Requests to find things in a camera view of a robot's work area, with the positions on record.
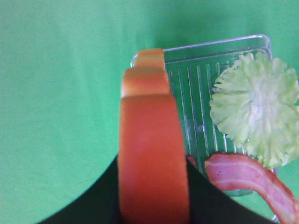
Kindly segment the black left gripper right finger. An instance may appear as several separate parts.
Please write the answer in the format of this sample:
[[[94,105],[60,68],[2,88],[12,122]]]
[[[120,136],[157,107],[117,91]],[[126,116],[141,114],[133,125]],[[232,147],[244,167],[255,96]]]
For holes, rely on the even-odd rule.
[[[191,224],[272,224],[211,184],[186,158]]]

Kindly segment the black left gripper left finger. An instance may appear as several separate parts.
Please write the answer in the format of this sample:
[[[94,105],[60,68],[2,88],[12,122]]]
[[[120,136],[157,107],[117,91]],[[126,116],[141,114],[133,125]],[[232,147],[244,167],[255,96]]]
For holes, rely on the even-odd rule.
[[[120,224],[117,158],[76,200],[41,224]]]

